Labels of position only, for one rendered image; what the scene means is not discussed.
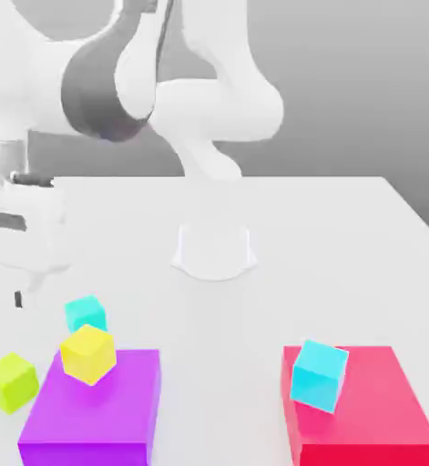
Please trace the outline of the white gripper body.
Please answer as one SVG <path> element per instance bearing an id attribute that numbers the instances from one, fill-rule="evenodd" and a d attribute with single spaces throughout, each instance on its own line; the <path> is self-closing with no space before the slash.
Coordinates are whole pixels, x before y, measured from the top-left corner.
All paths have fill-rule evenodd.
<path id="1" fill-rule="evenodd" d="M 0 266 L 47 274 L 67 268 L 63 191 L 52 180 L 0 187 Z"/>

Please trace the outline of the large red box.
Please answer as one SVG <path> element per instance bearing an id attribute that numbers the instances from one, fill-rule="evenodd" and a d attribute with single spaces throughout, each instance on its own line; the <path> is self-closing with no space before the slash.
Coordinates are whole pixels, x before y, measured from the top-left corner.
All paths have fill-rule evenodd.
<path id="1" fill-rule="evenodd" d="M 389 346 L 350 346 L 334 413 L 290 398 L 300 349 L 286 346 L 281 397 L 293 466 L 429 466 L 429 421 Z"/>

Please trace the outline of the large purple box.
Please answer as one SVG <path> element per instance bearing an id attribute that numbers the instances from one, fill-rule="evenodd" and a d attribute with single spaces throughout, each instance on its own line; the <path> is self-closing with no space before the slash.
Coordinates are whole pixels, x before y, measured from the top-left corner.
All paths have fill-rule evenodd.
<path id="1" fill-rule="evenodd" d="M 23 466 L 151 466 L 161 391 L 157 349 L 120 349 L 96 385 L 56 354 L 20 434 Z"/>

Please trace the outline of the small cyan cube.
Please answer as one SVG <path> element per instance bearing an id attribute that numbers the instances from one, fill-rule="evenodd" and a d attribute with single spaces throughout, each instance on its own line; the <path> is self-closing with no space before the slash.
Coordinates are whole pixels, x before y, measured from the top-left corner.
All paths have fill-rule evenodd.
<path id="1" fill-rule="evenodd" d="M 349 356 L 346 349 L 305 340 L 292 365 L 290 399 L 333 414 Z"/>

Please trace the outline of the small lime green cube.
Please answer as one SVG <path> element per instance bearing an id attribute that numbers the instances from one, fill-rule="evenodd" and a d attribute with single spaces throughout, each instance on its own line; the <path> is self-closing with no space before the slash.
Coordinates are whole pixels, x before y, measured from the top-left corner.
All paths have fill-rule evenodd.
<path id="1" fill-rule="evenodd" d="M 0 359 L 0 409 L 12 414 L 30 400 L 39 390 L 35 366 L 10 352 Z"/>

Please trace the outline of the small yellow cube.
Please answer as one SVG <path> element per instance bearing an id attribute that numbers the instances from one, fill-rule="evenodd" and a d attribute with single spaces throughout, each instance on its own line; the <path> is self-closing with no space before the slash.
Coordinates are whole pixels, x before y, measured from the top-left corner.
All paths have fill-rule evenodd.
<path id="1" fill-rule="evenodd" d="M 60 344 L 64 373 L 88 386 L 96 385 L 117 364 L 114 337 L 85 324 Z"/>

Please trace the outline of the small teal cube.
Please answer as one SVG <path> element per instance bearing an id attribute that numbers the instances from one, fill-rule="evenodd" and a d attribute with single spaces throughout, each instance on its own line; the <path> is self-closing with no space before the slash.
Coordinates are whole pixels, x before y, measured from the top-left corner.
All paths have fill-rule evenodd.
<path id="1" fill-rule="evenodd" d="M 87 324 L 107 331 L 106 312 L 95 296 L 75 299 L 65 305 L 66 324 L 71 333 Z"/>

